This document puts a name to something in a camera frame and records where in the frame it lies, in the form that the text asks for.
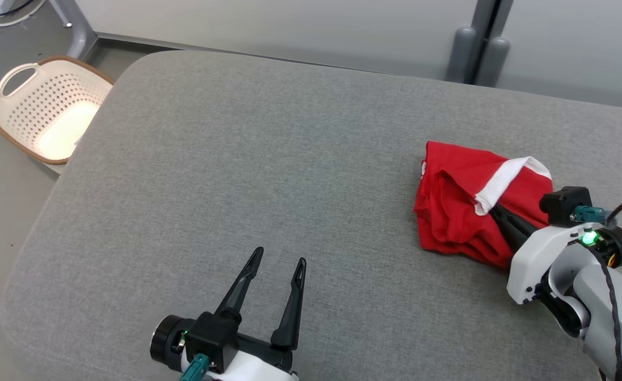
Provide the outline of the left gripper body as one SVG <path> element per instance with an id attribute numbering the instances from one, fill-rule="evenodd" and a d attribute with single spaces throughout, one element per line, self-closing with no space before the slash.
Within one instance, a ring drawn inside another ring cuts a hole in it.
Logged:
<path id="1" fill-rule="evenodd" d="M 185 373 L 190 367 L 186 335 L 196 323 L 175 314 L 166 316 L 157 325 L 150 342 L 150 356 L 178 373 Z M 226 347 L 224 366 L 219 367 L 213 357 L 203 374 L 196 374 L 195 380 L 298 380 L 292 370 L 292 353 L 273 348 L 262 340 L 237 334 L 237 349 Z"/>

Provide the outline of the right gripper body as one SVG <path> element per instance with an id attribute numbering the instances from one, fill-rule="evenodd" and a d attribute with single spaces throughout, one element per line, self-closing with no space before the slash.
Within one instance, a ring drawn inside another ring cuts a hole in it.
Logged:
<path id="1" fill-rule="evenodd" d="M 514 255 L 507 291 L 519 304 L 535 298 L 580 305 L 575 279 L 585 268 L 601 265 L 622 266 L 622 228 L 547 226 L 533 232 Z"/>

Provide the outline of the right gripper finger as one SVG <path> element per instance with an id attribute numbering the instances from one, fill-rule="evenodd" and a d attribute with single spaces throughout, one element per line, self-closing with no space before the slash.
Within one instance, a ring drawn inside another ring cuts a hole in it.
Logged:
<path id="1" fill-rule="evenodd" d="M 490 216 L 505 239 L 527 239 L 537 231 L 533 224 L 500 204 L 490 210 Z"/>
<path id="2" fill-rule="evenodd" d="M 526 241 L 526 234 L 514 225 L 502 225 L 501 234 L 512 252 L 518 251 Z"/>

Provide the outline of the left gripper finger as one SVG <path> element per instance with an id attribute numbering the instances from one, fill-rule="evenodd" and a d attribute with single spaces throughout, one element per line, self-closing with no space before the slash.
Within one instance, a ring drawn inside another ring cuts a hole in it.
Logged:
<path id="1" fill-rule="evenodd" d="M 241 272 L 236 276 L 226 296 L 217 307 L 216 314 L 234 318 L 240 315 L 240 310 L 245 301 L 250 282 L 256 277 L 258 268 L 263 257 L 263 248 L 256 248 L 246 261 Z"/>
<path id="2" fill-rule="evenodd" d="M 291 279 L 291 292 L 279 327 L 271 335 L 271 345 L 282 350 L 296 350 L 299 339 L 307 262 L 299 258 Z"/>

